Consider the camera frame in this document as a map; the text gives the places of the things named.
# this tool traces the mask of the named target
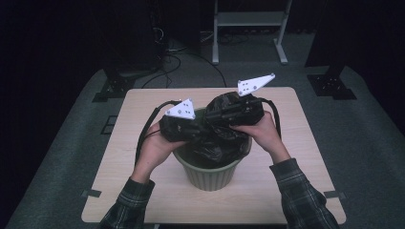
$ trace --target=table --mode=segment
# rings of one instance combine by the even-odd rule
[[[200,108],[219,94],[236,91],[236,88],[129,91],[92,187],[101,195],[99,198],[88,197],[82,219],[98,222],[115,203],[132,173],[139,133],[155,107],[167,100],[191,97],[195,108]],[[277,106],[283,141],[311,184],[321,193],[334,191],[295,91],[292,88],[262,88],[253,94],[272,100]],[[156,121],[165,110],[162,109]],[[219,191],[206,192],[187,180],[182,166],[171,155],[151,176],[157,185],[146,208],[145,223],[286,223],[281,195],[268,168],[271,164],[270,156],[254,142],[250,154],[238,165],[230,183]],[[346,220],[339,198],[328,198],[327,207],[338,223]]]
[[[212,44],[212,63],[219,64],[218,52],[218,27],[241,27],[241,26],[280,26],[277,38],[273,39],[274,46],[280,57],[282,65],[288,63],[281,42],[286,31],[289,10],[292,0],[287,0],[284,11],[236,11],[220,12],[218,10],[218,0],[215,0],[214,6],[214,42]]]

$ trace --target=white triangular tag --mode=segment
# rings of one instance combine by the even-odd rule
[[[170,108],[167,110],[165,115],[185,118],[185,119],[194,119],[196,115],[194,114],[194,106],[193,101],[191,98],[184,100],[183,102],[179,103],[178,105]]]
[[[254,91],[259,90],[263,86],[265,86],[268,82],[270,82],[276,75],[274,73],[262,77],[252,78],[244,81],[238,82],[238,93],[239,96],[244,96],[247,94],[251,94]]]

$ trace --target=plaid sleeve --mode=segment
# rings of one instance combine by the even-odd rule
[[[97,228],[143,228],[145,209],[155,182],[141,184],[128,179],[116,203],[110,208]]]
[[[282,195],[288,228],[339,228],[327,200],[307,180],[295,158],[270,166]]]

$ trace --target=person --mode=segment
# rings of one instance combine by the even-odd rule
[[[288,228],[338,228],[333,214],[326,208],[326,199],[309,183],[295,158],[291,158],[278,136],[272,115],[265,112],[253,126],[231,126],[249,134],[270,154],[282,195],[282,207]],[[153,170],[162,164],[172,151],[186,142],[169,142],[159,132],[159,124],[152,125],[151,133],[143,142],[139,161],[98,228],[143,228],[146,205],[155,183],[150,180]]]

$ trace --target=ribbed trash can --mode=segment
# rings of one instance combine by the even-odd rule
[[[202,119],[203,111],[204,108],[196,110],[196,118]],[[249,152],[250,147],[251,137],[248,138],[244,151]],[[212,192],[224,188],[232,179],[236,166],[241,162],[241,160],[238,159],[220,168],[209,169],[206,168],[206,160],[203,161],[203,158],[201,157],[193,154],[195,158],[191,158],[191,160],[187,159],[193,155],[190,154],[191,152],[186,152],[184,149],[185,148],[179,148],[173,153],[184,168],[190,182],[195,187],[204,191]]]

